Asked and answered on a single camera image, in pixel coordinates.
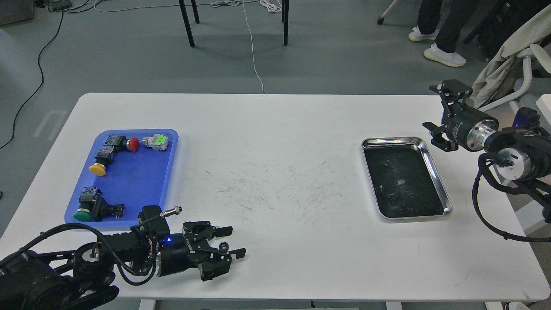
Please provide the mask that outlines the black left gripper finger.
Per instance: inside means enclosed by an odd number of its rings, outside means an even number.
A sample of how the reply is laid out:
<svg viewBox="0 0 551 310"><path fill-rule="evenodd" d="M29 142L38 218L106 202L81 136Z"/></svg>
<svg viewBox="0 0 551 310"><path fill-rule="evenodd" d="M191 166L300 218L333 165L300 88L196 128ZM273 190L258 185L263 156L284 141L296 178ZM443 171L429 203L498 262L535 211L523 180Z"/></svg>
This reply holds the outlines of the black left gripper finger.
<svg viewBox="0 0 551 310"><path fill-rule="evenodd" d="M215 277L229 272L233 261L233 255L236 259L241 259L246 255L246 249L240 248L234 251L212 253L207 259L201 262L199 272L202 281L213 280Z"/></svg>
<svg viewBox="0 0 551 310"><path fill-rule="evenodd" d="M201 240L210 241L213 238L222 238L232 235L233 227L216 227L209 221L189 221L183 223L183 235L191 242Z"/></svg>

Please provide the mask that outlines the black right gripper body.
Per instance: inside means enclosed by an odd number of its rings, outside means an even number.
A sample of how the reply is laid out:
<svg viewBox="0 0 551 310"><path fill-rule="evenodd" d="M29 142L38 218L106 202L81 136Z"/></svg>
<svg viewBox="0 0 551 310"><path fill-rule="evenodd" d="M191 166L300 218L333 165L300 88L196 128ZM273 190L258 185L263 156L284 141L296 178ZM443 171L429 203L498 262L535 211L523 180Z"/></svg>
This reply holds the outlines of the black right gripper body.
<svg viewBox="0 0 551 310"><path fill-rule="evenodd" d="M452 107L446 112L446 135L460 147L477 152L498 131L498 120L472 107Z"/></svg>

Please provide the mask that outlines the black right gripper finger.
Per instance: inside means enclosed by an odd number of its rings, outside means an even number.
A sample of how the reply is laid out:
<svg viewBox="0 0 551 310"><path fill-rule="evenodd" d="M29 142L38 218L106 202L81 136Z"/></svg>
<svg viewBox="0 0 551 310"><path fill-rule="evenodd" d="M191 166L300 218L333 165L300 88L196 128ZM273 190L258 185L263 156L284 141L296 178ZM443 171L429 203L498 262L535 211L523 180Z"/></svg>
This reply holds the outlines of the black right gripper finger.
<svg viewBox="0 0 551 310"><path fill-rule="evenodd" d="M466 106L466 100L471 96L473 89L457 79L447 79L442 83L429 86L429 90L437 93L441 98L443 115L455 117Z"/></svg>
<svg viewBox="0 0 551 310"><path fill-rule="evenodd" d="M458 150L458 145L453 140L446 140L443 134L446 132L446 125L436 126L432 122L423 122L422 126L428 129L431 135L431 144L445 151L452 152Z"/></svg>

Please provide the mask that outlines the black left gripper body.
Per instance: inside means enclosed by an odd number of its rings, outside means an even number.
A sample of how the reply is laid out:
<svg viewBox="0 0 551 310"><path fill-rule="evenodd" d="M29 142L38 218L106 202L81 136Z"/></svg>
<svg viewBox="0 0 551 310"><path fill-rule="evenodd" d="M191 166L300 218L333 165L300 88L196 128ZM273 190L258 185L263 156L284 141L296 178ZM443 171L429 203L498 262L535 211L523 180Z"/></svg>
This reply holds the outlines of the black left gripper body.
<svg viewBox="0 0 551 310"><path fill-rule="evenodd" d="M201 278L214 278L214 270L210 265L203 265L211 258L211 253L200 252L209 249L209 238L192 234L170 234L159 245L157 276L168 276L184 272L189 268L197 268Z"/></svg>

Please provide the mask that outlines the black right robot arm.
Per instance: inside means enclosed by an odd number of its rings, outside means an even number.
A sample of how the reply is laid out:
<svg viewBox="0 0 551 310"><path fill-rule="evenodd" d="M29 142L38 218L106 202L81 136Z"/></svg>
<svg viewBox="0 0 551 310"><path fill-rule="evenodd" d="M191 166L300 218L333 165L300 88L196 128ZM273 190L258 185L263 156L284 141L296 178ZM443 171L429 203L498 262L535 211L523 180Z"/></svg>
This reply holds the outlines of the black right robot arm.
<svg viewBox="0 0 551 310"><path fill-rule="evenodd" d="M550 222L550 185L542 181L550 175L550 135L539 125L540 115L532 108L521 108L514 123L500 130L496 118L466 104L473 92L466 84L448 79L429 89L440 96L443 106L441 125L423 123L430 132L431 143L445 152L459 147L470 152L483 151L472 189L474 209L482 223L504 239L549 243L549 237L524 237L494 227L482 216L478 204L480 179L485 178L500 192L529 195L543 206L545 223Z"/></svg>

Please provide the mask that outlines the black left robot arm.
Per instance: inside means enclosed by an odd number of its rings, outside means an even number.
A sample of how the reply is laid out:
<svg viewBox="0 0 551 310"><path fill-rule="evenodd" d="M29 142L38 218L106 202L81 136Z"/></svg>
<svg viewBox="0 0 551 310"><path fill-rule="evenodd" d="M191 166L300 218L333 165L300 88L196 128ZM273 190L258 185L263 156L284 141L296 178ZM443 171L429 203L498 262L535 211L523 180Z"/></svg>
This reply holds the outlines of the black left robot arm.
<svg viewBox="0 0 551 310"><path fill-rule="evenodd" d="M132 286L146 284L153 276L167 276L189 268L199 269L208 281L229 272L234 258L246 249L231 251L226 242L211 247L213 238L227 237L232 227L215 227L208 220L185 222L181 233L170 233L166 218L181 207L162 211L145 206L139 223L129 232L102 234L81 223L61 224L42 232L19 251L1 261L3 310L90 310L114 300L114 269ZM95 242L73 251L36 253L32 247L48 237L72 229L94 233Z"/></svg>

